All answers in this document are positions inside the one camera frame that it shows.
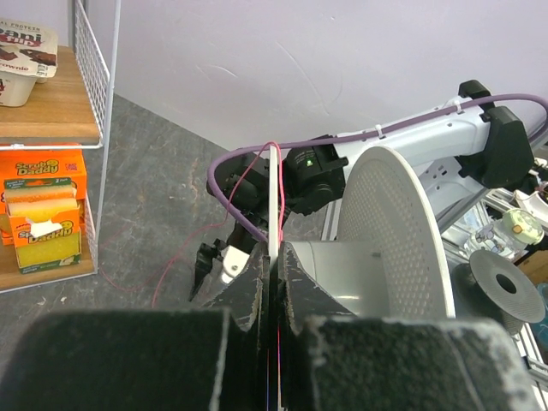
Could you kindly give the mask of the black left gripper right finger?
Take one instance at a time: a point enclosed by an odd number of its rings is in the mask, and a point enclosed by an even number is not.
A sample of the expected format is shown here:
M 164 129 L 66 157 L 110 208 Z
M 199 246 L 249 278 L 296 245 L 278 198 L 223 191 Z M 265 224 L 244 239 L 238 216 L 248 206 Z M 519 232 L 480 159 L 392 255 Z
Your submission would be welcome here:
M 536 410 L 533 382 L 490 319 L 359 318 L 278 260 L 281 396 L 288 410 Z

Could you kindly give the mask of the white cable spool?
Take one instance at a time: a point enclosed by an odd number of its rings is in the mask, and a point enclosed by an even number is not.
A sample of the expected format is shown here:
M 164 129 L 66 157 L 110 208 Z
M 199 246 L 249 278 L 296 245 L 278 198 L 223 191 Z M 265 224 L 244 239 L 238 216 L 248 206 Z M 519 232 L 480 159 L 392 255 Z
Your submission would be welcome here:
M 441 235 L 426 192 L 389 147 L 364 151 L 349 175 L 333 241 L 286 241 L 313 285 L 361 317 L 456 315 Z

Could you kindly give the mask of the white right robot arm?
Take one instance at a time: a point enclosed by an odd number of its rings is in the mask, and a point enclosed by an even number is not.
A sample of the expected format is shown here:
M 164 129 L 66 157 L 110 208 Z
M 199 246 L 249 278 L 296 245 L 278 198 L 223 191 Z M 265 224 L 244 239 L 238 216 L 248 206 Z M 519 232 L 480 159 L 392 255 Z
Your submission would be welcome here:
M 494 188 L 519 185 L 533 167 L 533 152 L 547 141 L 547 128 L 528 132 L 510 101 L 546 106 L 525 93 L 493 95 L 477 80 L 463 82 L 457 95 L 435 109 L 368 130 L 322 135 L 281 144 L 280 212 L 310 215 L 340 200 L 359 156 L 375 146 L 399 152 L 413 166 L 437 219 L 448 226 L 461 216 L 460 202 Z M 271 165 L 260 146 L 225 153 L 207 171 L 206 189 L 235 226 L 226 240 L 201 244 L 194 264 L 194 290 L 211 273 L 226 247 L 249 253 L 267 236 Z

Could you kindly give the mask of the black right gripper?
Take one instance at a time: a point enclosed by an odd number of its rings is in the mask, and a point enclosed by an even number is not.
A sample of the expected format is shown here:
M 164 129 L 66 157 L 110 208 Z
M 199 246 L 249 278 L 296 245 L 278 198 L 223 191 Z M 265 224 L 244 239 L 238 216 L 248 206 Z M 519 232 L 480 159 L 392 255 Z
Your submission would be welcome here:
M 240 205 L 241 213 L 246 217 L 263 235 L 268 236 L 269 201 L 264 197 L 253 207 Z M 232 232 L 226 241 L 216 239 L 213 245 L 201 244 L 194 264 L 194 283 L 191 289 L 189 300 L 192 300 L 200 290 L 205 278 L 213 269 L 213 262 L 216 260 L 222 264 L 221 252 L 227 246 L 233 246 L 244 253 L 250 253 L 258 240 L 250 234 L 239 222 L 235 222 Z

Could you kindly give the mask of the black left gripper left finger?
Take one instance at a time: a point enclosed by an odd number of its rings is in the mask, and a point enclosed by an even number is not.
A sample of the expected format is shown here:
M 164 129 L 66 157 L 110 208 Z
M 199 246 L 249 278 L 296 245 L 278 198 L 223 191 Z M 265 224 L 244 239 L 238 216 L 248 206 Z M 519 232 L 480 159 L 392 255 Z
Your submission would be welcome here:
M 21 337 L 1 380 L 4 410 L 266 410 L 265 244 L 228 296 L 178 311 L 53 313 Z

